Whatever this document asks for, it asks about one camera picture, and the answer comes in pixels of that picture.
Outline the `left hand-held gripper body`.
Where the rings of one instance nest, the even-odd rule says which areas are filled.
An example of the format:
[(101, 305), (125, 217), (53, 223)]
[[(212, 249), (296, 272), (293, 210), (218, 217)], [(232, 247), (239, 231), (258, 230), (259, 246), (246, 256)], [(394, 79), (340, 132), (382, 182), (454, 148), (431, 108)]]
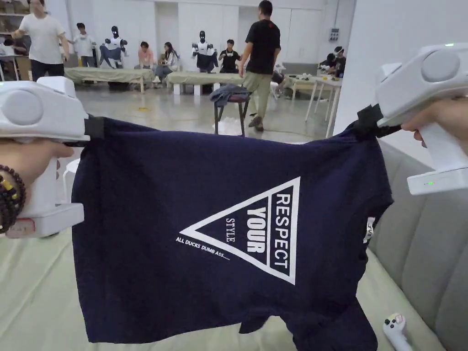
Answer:
[[(27, 144), (50, 139), (83, 147), (104, 135), (100, 117), (87, 114), (65, 77), (11, 81), (0, 85), (0, 137)], [(84, 220), (80, 203), (56, 202), (58, 160), (26, 188), (13, 169), (1, 165), (1, 235), (11, 239), (45, 238)]]

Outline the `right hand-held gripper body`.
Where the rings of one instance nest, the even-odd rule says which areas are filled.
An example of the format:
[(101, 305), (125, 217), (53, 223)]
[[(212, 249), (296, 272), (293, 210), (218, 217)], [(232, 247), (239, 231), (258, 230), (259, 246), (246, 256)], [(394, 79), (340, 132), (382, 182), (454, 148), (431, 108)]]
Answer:
[[(382, 138), (401, 129), (431, 102), (466, 96), (468, 46), (448, 43), (421, 48), (406, 63), (382, 65), (373, 103), (358, 112), (357, 135)], [(433, 171), (407, 179), (412, 195), (468, 187), (468, 158), (462, 146), (440, 125), (422, 128)]]

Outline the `person's right hand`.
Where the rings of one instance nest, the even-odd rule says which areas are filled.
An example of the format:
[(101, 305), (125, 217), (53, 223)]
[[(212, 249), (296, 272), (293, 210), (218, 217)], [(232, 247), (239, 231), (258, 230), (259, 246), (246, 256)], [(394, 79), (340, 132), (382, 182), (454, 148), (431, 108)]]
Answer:
[(427, 148), (422, 128), (436, 123), (454, 137), (463, 152), (468, 153), (468, 98), (466, 96), (453, 99), (437, 100), (424, 110), (414, 115), (401, 125), (401, 129), (413, 133), (414, 139)]

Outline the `person's left hand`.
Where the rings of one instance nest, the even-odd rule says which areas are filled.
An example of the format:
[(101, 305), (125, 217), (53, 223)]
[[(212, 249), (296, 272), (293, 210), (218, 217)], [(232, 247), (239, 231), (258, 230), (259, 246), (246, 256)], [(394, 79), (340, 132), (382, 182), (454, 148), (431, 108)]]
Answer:
[(50, 139), (35, 139), (22, 144), (10, 139), (0, 141), (0, 164), (13, 169), (26, 188), (42, 175), (52, 159), (68, 158), (74, 150)]

